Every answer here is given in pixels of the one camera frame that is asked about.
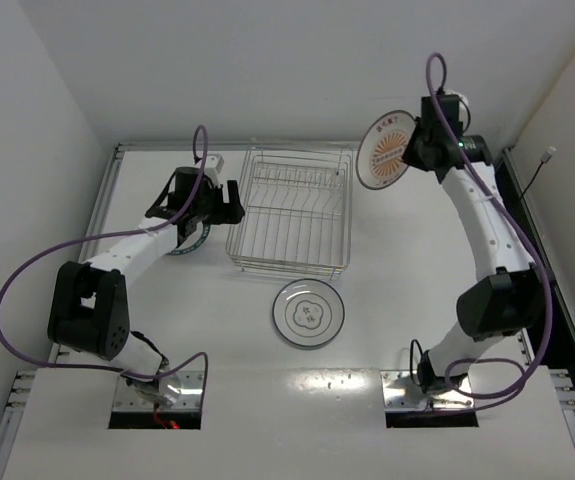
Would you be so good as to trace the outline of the orange sunburst plate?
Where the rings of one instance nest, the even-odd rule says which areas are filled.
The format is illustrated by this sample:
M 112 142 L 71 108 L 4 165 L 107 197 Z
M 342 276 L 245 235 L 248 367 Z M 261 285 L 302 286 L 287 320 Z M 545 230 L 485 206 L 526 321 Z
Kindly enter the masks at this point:
M 405 110 L 387 112 L 372 123 L 356 156 L 356 174 L 363 187 L 382 190 L 406 173 L 402 156 L 414 129 L 415 119 Z

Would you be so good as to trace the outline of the black rimmed white plate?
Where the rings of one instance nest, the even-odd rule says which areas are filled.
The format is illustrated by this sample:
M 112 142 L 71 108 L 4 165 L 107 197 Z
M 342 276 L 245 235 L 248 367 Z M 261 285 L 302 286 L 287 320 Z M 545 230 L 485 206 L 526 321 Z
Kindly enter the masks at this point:
M 289 282 L 277 293 L 271 307 L 273 327 L 288 344 L 300 349 L 318 349 L 341 332 L 346 309 L 328 283 L 314 278 Z

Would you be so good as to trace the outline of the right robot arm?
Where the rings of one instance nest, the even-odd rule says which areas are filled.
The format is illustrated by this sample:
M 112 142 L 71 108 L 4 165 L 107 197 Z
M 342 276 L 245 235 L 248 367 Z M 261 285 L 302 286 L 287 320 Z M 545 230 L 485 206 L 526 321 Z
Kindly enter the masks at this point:
M 408 166 L 435 174 L 456 208 L 475 265 L 474 284 L 456 301 L 454 326 L 421 355 L 417 379 L 425 392 L 458 385 L 502 339 L 553 315 L 543 262 L 497 191 L 485 140 L 464 135 L 460 105 L 455 93 L 423 97 L 403 154 Z

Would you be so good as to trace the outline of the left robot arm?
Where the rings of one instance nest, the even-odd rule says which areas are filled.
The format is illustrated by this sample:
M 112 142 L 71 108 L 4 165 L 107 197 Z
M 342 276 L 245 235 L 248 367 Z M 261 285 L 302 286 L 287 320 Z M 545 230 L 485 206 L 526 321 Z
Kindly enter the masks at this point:
M 179 167 L 146 210 L 134 234 L 57 273 L 47 334 L 58 345 L 91 354 L 131 382 L 160 391 L 168 358 L 131 326 L 128 290 L 199 225 L 237 225 L 245 215 L 238 183 L 217 173 Z

